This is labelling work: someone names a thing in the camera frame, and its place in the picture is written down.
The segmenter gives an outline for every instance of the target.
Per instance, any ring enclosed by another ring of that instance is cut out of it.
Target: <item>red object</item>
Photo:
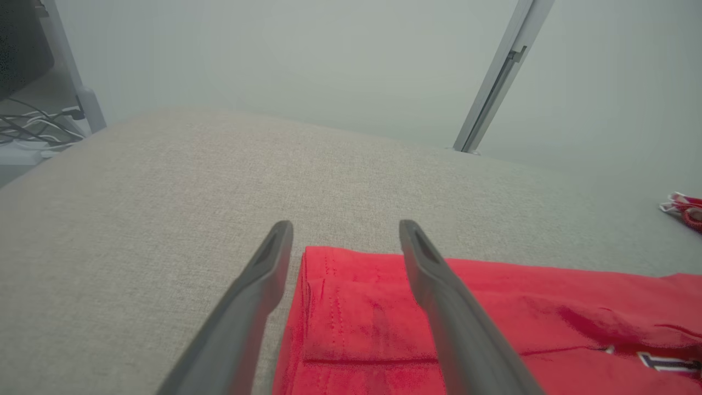
[[[547,394],[702,394],[702,276],[447,262]],[[444,392],[403,257],[308,247],[273,394]]]
[[[673,192],[668,195],[668,201],[659,207],[663,212],[679,214],[686,225],[702,233],[702,199]]]

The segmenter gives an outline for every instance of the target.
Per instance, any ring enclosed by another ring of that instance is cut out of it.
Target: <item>metal frame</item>
[[[66,31],[63,28],[63,22],[61,22],[61,17],[56,7],[56,0],[43,0],[43,3],[46,12],[48,12],[57,44],[66,61],[66,67],[71,76],[71,84],[73,85],[76,98],[78,99],[78,105],[81,106],[86,115],[88,125],[90,125],[90,134],[93,134],[107,127],[105,116],[102,115],[102,109],[100,109],[98,97],[92,89],[83,85],[83,80],[78,72],[78,66],[76,66],[76,60],[73,58],[73,52],[71,52],[71,46],[68,43]]]
[[[453,144],[454,150],[475,152],[534,44],[553,2],[554,0],[519,0]]]

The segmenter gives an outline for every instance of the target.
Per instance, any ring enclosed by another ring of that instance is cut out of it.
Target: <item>beige fabric surface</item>
[[[270,226],[295,228],[254,393],[270,393],[306,245],[702,273],[702,238],[624,196],[485,157],[256,115],[116,125],[0,189],[0,394],[152,394]]]

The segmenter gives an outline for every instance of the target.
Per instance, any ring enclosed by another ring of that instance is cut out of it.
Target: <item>red and white strap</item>
[[[663,212],[680,214],[686,225],[702,232],[702,199],[673,192],[668,195],[668,200],[659,206]]]

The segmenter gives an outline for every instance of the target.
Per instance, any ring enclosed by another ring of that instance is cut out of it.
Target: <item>white wall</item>
[[[699,0],[556,0],[479,151],[647,204],[702,195],[701,43]]]
[[[517,0],[57,0],[108,124],[243,108],[450,147]]]

